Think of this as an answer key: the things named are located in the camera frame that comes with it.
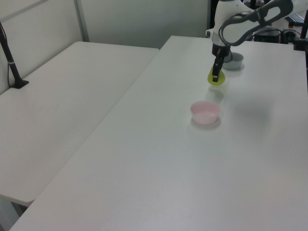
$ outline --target white wall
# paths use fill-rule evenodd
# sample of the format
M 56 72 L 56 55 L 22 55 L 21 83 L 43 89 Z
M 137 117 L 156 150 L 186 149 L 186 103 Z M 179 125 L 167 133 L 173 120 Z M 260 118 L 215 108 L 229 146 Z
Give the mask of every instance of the white wall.
M 82 41 L 74 0 L 48 0 L 2 25 L 22 78 L 72 43 Z M 7 88 L 7 60 L 0 48 L 0 94 Z
M 171 35 L 205 37 L 210 0 L 78 0 L 91 42 L 161 48 Z

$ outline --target white robotic arm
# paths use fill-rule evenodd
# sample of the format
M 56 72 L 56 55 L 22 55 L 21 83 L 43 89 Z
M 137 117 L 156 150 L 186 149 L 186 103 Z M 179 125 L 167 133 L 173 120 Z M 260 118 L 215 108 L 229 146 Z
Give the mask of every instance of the white robotic arm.
M 216 56 L 213 81 L 218 81 L 224 57 L 230 53 L 230 46 L 238 46 L 260 28 L 304 10 L 308 10 L 308 0 L 273 0 L 254 11 L 240 0 L 220 0 L 212 36 L 212 53 Z

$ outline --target pink bowl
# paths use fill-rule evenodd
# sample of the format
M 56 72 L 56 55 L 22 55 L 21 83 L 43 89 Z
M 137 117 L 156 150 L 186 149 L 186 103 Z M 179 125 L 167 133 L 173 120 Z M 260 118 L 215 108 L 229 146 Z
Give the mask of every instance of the pink bowl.
M 219 111 L 219 106 L 210 101 L 198 101 L 191 105 L 192 119 L 199 124 L 214 123 Z

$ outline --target black cable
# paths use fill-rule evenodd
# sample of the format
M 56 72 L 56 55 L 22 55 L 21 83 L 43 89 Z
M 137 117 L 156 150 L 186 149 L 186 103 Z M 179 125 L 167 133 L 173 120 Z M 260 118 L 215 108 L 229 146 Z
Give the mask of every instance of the black cable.
M 286 30 L 296 32 L 300 35 L 300 33 L 298 31 L 294 30 L 294 29 L 284 29 L 283 32 L 285 32 Z
M 2 30 L 2 32 L 4 33 L 4 36 L 5 36 L 5 40 L 8 41 L 7 37 L 6 37 L 6 33 L 5 33 L 5 30 L 0 22 L 0 28 Z M 9 79 L 9 72 L 10 71 L 10 65 L 8 64 L 8 85 L 9 85 L 9 88 L 11 88 L 11 85 L 10 85 L 10 79 Z
M 221 41 L 225 44 L 225 46 L 227 47 L 227 46 L 228 46 L 228 45 L 227 45 L 227 42 L 226 42 L 225 39 L 221 36 L 220 32 L 221 32 L 221 27 L 220 27 L 219 30 L 218 30 L 218 36 L 219 36 L 220 40 L 221 40 Z M 230 56 L 231 56 L 230 60 L 227 61 L 227 62 L 224 62 L 224 63 L 229 63 L 229 62 L 232 61 L 232 59 L 233 59 L 233 54 L 232 54 L 232 51 L 231 51 L 231 50 L 230 50 Z
M 282 33 L 282 30 L 279 30 L 279 29 L 262 30 L 262 31 L 260 31 L 260 32 L 255 33 L 255 34 L 254 34 L 253 36 L 251 36 L 249 39 L 252 39 L 252 38 L 253 38 L 254 36 L 256 36 L 256 35 L 261 35 L 261 34 L 263 34 L 263 33 L 271 32 L 271 31 L 279 31 L 280 34 L 279 34 L 278 36 L 280 36 L 281 33 Z
M 8 64 L 8 85 L 9 85 L 9 88 L 11 88 L 11 85 L 10 85 L 10 79 L 9 79 L 9 64 Z
M 8 40 L 8 39 L 7 39 L 7 37 L 6 37 L 6 33 L 5 33 L 5 30 L 4 30 L 4 28 L 3 28 L 2 24 L 1 24 L 1 22 L 0 22 L 0 27 L 1 27 L 1 30 L 3 31 L 3 33 L 4 33 L 4 36 L 5 36 L 5 40 Z

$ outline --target table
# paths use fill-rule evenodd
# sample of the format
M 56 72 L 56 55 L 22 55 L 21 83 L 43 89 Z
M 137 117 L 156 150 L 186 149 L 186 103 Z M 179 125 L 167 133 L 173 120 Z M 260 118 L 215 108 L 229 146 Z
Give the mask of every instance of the table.
M 305 230 L 305 54 L 245 42 L 213 87 L 211 48 L 172 36 L 12 231 Z M 191 121 L 204 99 L 209 126 Z
M 0 96 L 0 196 L 29 206 L 158 49 L 77 42 Z

